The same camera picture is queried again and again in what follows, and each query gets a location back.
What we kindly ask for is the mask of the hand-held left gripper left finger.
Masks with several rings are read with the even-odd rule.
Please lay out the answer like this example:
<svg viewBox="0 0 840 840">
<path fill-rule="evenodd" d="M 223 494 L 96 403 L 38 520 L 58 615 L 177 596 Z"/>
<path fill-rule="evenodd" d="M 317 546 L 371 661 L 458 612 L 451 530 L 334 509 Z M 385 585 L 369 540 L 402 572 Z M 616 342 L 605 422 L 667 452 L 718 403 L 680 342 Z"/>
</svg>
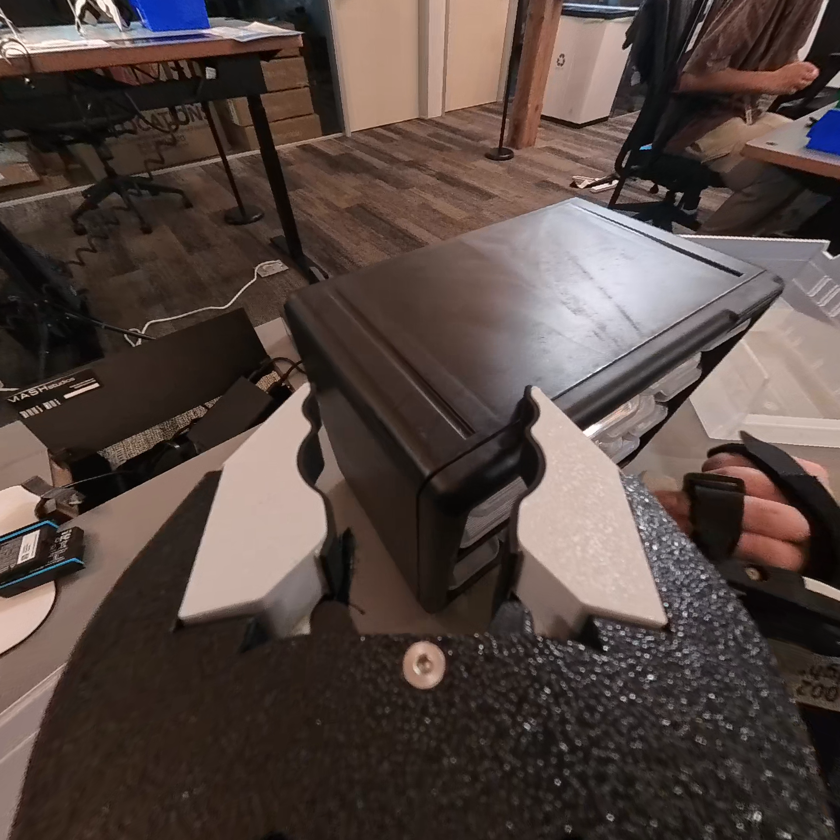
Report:
<svg viewBox="0 0 840 840">
<path fill-rule="evenodd" d="M 299 387 L 224 462 L 178 619 L 185 626 L 255 618 L 273 637 L 307 632 L 327 592 L 321 557 L 333 515 L 319 407 Z"/>
</svg>

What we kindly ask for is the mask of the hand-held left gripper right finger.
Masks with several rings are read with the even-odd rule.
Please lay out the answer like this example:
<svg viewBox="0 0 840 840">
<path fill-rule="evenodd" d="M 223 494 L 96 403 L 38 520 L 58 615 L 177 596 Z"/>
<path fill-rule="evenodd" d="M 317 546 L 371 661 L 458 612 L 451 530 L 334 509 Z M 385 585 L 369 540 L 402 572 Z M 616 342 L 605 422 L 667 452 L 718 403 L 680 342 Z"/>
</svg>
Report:
<svg viewBox="0 0 840 840">
<path fill-rule="evenodd" d="M 620 469 L 537 386 L 523 402 L 528 490 L 511 518 L 512 593 L 536 633 L 573 638 L 597 619 L 665 630 Z"/>
</svg>

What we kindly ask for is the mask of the black drawer cabinet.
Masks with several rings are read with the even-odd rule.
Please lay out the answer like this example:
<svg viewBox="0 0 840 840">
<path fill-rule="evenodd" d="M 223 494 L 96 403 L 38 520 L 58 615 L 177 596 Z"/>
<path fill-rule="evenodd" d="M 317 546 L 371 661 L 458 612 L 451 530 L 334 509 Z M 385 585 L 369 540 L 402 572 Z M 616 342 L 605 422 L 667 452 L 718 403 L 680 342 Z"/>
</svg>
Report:
<svg viewBox="0 0 840 840">
<path fill-rule="evenodd" d="M 469 512 L 520 476 L 526 389 L 582 431 L 781 296 L 766 269 L 581 199 L 297 291 L 338 467 L 439 613 Z"/>
</svg>

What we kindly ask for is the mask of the clear plastic storage bin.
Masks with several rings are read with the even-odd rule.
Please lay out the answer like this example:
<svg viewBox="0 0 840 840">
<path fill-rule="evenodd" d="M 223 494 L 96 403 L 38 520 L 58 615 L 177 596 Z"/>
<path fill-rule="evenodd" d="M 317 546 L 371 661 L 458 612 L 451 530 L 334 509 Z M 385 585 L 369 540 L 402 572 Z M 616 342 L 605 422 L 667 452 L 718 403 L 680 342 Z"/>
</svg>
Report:
<svg viewBox="0 0 840 840">
<path fill-rule="evenodd" d="M 691 237 L 782 279 L 782 295 L 690 396 L 709 438 L 839 448 L 839 258 L 819 240 Z"/>
<path fill-rule="evenodd" d="M 1 714 L 1 838 L 11 835 L 30 756 L 56 686 L 60 666 Z"/>
</svg>

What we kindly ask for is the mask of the black power adapter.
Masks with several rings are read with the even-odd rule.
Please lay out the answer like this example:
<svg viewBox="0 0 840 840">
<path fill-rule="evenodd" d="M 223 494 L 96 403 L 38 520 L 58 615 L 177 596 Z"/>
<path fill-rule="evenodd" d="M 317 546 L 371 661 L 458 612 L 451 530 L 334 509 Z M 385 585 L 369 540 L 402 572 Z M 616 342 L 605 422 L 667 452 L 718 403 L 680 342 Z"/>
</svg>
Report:
<svg viewBox="0 0 840 840">
<path fill-rule="evenodd" d="M 186 437 L 201 454 L 260 425 L 277 407 L 267 392 L 241 377 L 190 426 Z"/>
</svg>

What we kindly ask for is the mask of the black labelled cardboard box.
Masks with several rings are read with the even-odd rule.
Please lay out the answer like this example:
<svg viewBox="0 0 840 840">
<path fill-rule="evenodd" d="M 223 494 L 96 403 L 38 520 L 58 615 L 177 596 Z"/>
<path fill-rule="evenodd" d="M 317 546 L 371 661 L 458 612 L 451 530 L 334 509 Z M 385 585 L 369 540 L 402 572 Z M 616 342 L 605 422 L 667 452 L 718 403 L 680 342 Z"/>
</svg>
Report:
<svg viewBox="0 0 840 840">
<path fill-rule="evenodd" d="M 238 309 L 2 397 L 52 454 L 98 452 L 225 394 L 269 354 Z"/>
</svg>

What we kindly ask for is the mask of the black tripod stand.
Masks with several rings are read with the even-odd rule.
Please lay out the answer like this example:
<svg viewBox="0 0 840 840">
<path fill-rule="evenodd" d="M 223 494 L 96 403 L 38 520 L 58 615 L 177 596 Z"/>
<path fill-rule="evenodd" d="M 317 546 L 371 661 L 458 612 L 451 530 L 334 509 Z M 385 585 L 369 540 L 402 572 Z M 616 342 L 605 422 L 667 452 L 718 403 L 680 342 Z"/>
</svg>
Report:
<svg viewBox="0 0 840 840">
<path fill-rule="evenodd" d="M 2 330 L 34 360 L 36 379 L 97 361 L 99 332 L 138 340 L 139 334 L 93 317 L 88 294 L 67 262 L 18 239 L 1 225 Z"/>
</svg>

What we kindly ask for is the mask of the black office chair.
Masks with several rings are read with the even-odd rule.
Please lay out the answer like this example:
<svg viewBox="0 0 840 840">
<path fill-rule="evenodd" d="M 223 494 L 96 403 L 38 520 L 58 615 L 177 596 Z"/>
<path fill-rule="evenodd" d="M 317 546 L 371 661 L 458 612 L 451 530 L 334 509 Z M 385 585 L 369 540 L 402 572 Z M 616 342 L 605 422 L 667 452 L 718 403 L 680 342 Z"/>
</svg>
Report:
<svg viewBox="0 0 840 840">
<path fill-rule="evenodd" d="M 104 201 L 117 196 L 126 212 L 134 215 L 140 231 L 149 235 L 152 225 L 135 202 L 142 196 L 177 196 L 184 209 L 193 202 L 183 189 L 161 184 L 151 171 L 153 162 L 164 163 L 163 148 L 176 146 L 180 125 L 174 108 L 169 122 L 153 122 L 140 110 L 127 87 L 102 91 L 69 82 L 66 93 L 46 94 L 35 90 L 22 98 L 2 95 L 2 133 L 21 132 L 39 151 L 60 151 L 85 144 L 93 149 L 104 175 L 83 191 L 81 205 L 70 215 L 73 232 L 88 234 L 84 216 L 99 210 Z M 110 140 L 136 135 L 137 125 L 157 134 L 154 157 L 143 162 L 141 174 L 121 174 L 114 168 Z"/>
<path fill-rule="evenodd" d="M 642 2 L 625 48 L 645 96 L 614 164 L 617 179 L 608 206 L 668 232 L 678 225 L 695 232 L 704 191 L 721 187 L 718 173 L 666 145 L 690 117 L 695 102 L 674 93 L 680 64 L 694 45 L 712 2 Z"/>
</svg>

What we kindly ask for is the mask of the stack of cardboard boxes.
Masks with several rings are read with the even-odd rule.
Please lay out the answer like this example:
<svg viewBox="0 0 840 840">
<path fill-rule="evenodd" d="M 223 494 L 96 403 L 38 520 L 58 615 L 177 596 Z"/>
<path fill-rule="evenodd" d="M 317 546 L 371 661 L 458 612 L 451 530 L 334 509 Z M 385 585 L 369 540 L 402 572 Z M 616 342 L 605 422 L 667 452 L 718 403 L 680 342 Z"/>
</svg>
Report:
<svg viewBox="0 0 840 840">
<path fill-rule="evenodd" d="M 297 48 L 260 64 L 267 91 L 260 96 L 275 145 L 294 144 L 322 135 L 315 112 L 305 61 Z M 139 174 L 165 167 L 205 161 L 219 151 L 257 151 L 254 121 L 245 98 L 212 101 L 208 121 L 198 104 L 155 108 L 138 118 L 122 110 L 127 119 L 115 128 L 102 149 L 120 174 Z"/>
</svg>

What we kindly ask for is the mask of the grey top desk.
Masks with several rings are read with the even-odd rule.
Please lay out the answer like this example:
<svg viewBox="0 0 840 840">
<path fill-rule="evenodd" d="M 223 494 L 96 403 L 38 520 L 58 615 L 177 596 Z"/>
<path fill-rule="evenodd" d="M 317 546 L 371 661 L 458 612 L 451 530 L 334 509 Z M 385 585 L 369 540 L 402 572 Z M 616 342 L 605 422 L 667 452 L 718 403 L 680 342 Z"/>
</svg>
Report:
<svg viewBox="0 0 840 840">
<path fill-rule="evenodd" d="M 833 106 L 825 106 L 751 140 L 742 147 L 742 157 L 775 165 L 797 174 L 838 181 L 838 155 L 807 148 L 811 126 L 832 110 Z"/>
</svg>

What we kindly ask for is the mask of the white recycling bin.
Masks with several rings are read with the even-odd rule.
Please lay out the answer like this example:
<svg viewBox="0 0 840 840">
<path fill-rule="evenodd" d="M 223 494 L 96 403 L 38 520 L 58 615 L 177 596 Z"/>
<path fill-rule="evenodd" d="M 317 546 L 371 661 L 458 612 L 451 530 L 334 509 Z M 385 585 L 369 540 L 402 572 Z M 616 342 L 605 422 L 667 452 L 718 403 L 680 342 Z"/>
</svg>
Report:
<svg viewBox="0 0 840 840">
<path fill-rule="evenodd" d="M 581 129 L 610 117 L 627 64 L 627 30 L 639 5 L 563 3 L 543 119 Z"/>
</svg>

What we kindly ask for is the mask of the blue plastic bin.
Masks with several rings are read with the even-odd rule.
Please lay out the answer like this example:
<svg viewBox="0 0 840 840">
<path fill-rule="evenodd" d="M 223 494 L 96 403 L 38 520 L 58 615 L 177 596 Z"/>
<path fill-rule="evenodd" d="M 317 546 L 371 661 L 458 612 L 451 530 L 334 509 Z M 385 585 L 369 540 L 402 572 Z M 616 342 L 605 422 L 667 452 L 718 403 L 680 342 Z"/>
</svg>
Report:
<svg viewBox="0 0 840 840">
<path fill-rule="evenodd" d="M 807 132 L 806 148 L 823 154 L 839 155 L 839 107 L 826 110 L 814 118 Z"/>
<path fill-rule="evenodd" d="M 142 26 L 155 33 L 196 32 L 211 25 L 204 1 L 129 1 Z"/>
</svg>

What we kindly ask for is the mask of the white paper sheets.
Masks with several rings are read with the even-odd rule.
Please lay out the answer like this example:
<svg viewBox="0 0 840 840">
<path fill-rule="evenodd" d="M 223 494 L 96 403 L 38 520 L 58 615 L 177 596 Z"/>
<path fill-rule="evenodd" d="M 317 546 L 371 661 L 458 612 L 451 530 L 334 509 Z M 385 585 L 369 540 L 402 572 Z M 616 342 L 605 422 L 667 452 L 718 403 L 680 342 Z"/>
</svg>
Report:
<svg viewBox="0 0 840 840">
<path fill-rule="evenodd" d="M 245 23 L 240 26 L 233 26 L 232 23 L 214 26 L 213 33 L 238 43 L 253 43 L 272 39 L 284 39 L 288 41 L 289 39 L 300 39 L 302 37 L 302 32 L 296 29 L 288 29 L 260 22 Z"/>
</svg>

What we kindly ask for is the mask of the small dark bracket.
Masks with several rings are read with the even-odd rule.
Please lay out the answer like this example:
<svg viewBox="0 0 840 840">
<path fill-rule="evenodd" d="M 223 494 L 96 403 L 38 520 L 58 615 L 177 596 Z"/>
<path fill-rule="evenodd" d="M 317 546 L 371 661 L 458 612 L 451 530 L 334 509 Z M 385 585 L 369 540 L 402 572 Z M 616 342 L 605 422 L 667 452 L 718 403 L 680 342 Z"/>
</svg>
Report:
<svg viewBox="0 0 840 840">
<path fill-rule="evenodd" d="M 54 487 L 39 476 L 31 477 L 21 487 L 36 498 L 34 514 L 37 522 L 68 522 L 80 514 L 85 500 L 74 486 Z"/>
</svg>

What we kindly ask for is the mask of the wooden post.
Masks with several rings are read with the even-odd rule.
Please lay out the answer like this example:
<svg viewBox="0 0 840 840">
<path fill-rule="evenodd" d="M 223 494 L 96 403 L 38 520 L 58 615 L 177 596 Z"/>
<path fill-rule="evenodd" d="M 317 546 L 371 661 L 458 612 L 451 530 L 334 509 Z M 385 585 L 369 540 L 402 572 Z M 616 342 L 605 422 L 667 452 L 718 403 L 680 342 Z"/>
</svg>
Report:
<svg viewBox="0 0 840 840">
<path fill-rule="evenodd" d="M 508 145 L 515 151 L 535 145 L 559 32 L 562 1 L 529 1 L 517 86 L 509 111 Z"/>
</svg>

